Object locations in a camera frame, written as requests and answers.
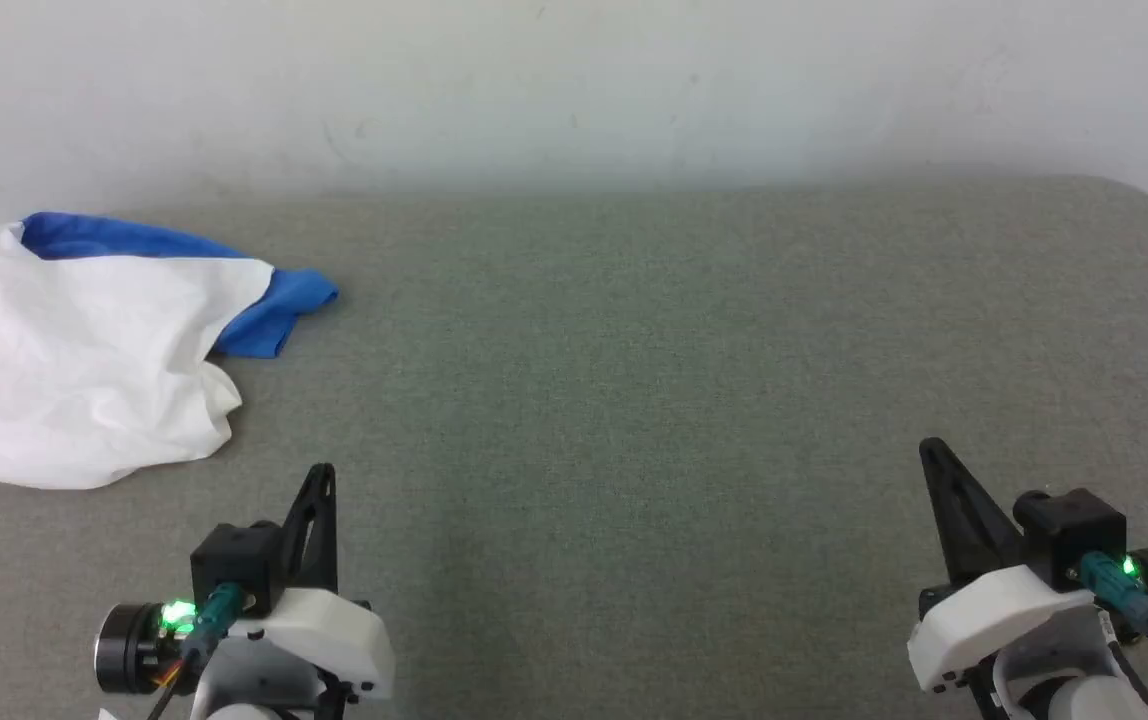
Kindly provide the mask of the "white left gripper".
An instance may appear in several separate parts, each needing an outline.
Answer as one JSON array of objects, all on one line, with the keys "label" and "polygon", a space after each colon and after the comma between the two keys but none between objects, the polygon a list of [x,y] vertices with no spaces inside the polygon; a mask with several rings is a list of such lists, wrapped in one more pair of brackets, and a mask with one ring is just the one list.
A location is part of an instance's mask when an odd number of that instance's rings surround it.
[{"label": "white left gripper", "polygon": [[335,466],[309,469],[284,532],[290,588],[271,614],[242,616],[235,589],[203,605],[122,603],[94,643],[96,684],[152,694],[148,720],[173,700],[187,720],[344,720],[362,700],[390,700],[396,659],[383,620],[338,596]]}]

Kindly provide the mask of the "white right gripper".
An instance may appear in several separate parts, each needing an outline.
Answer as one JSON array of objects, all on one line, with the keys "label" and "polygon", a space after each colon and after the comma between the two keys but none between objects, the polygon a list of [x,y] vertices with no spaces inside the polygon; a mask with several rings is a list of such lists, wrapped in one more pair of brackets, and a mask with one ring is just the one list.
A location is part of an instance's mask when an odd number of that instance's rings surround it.
[{"label": "white right gripper", "polygon": [[1083,588],[1055,593],[1021,565],[1016,525],[941,438],[920,442],[948,584],[907,644],[922,691],[971,692],[978,720],[1148,720],[1124,653],[1148,638],[1148,547],[1081,559]]}]

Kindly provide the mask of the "white and blue shirt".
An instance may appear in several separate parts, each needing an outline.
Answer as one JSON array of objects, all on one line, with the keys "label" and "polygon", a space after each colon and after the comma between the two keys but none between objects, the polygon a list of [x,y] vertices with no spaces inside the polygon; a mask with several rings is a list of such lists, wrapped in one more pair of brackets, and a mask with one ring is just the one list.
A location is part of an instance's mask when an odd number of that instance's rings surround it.
[{"label": "white and blue shirt", "polygon": [[202,460],[242,398],[214,354],[273,359],[338,299],[205,237],[38,211],[0,225],[0,482],[95,489]]}]

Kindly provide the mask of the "grey fabric sofa cushion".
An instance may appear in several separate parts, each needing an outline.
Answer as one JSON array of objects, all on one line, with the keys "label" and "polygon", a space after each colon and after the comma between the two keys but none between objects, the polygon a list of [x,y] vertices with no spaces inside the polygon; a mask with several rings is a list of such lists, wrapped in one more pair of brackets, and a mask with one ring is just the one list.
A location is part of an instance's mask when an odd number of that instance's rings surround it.
[{"label": "grey fabric sofa cushion", "polygon": [[0,720],[144,720],[121,602],[338,470],[340,588],[394,698],[349,720],[953,720],[906,657],[945,579],[917,454],[1004,509],[1089,488],[1148,545],[1148,195],[1064,176],[154,206],[340,296],[208,460],[0,483]]}]

